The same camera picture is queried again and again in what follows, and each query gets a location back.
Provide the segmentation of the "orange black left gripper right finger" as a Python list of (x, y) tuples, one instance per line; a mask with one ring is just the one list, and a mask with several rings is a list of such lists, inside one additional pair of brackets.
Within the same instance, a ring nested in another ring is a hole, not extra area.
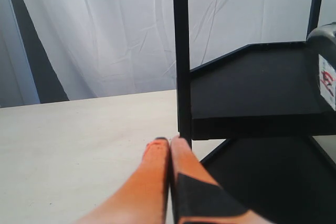
[(179, 136), (171, 140), (175, 223), (271, 223), (225, 191)]

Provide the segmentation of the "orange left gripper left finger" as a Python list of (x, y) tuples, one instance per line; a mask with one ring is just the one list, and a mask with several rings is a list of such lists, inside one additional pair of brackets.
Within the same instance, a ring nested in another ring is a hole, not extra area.
[(127, 181), (76, 223), (165, 223), (169, 162), (168, 140), (151, 141)]

